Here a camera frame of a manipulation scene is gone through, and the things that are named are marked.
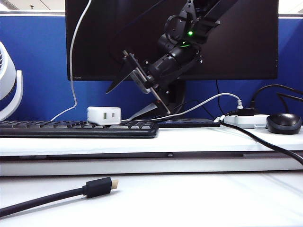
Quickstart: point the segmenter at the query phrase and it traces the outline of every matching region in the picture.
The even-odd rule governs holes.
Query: computer monitor
[[[73,80],[113,80],[122,51],[140,62],[157,60],[157,41],[167,18],[186,0],[93,0],[78,30]],[[88,0],[65,0],[67,56],[76,24]],[[201,45],[203,64],[179,80],[275,79],[277,77],[278,0],[238,0]]]

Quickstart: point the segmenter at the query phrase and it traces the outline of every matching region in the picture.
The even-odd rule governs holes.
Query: black mouse
[[[268,130],[277,134],[298,134],[302,119],[293,113],[273,114],[266,118]]]

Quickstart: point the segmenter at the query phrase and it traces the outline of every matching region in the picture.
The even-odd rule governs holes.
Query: white fan
[[[0,121],[5,120],[18,108],[23,95],[22,71],[15,69],[2,42],[0,42],[0,100],[6,98],[16,86],[11,102],[0,111]]]

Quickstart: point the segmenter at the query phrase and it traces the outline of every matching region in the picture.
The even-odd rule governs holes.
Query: black keyboard
[[[80,121],[1,121],[0,137],[15,138],[154,138],[159,125],[154,122],[123,122],[96,125]]]

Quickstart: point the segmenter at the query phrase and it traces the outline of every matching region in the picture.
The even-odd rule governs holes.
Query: desk surface
[[[78,188],[104,176],[2,177],[1,207]],[[118,190],[46,204],[3,218],[1,227],[303,225],[303,172],[116,175]]]
[[[297,135],[278,135],[268,130],[249,130],[285,149],[303,151],[303,129]],[[160,129],[154,139],[16,139],[1,138],[3,176],[91,175],[124,173],[183,173],[220,171],[296,170],[302,166],[287,156],[252,140],[234,129]],[[154,152],[163,157],[144,158]],[[79,155],[90,155],[90,159]],[[100,158],[98,154],[109,157]],[[72,155],[73,159],[48,159],[47,155]],[[12,160],[9,156],[23,156]]]
[[[303,150],[303,129],[297,135],[248,130],[288,150]],[[68,155],[186,151],[269,151],[243,133],[226,128],[160,129],[154,139],[23,139],[1,138],[0,156]]]

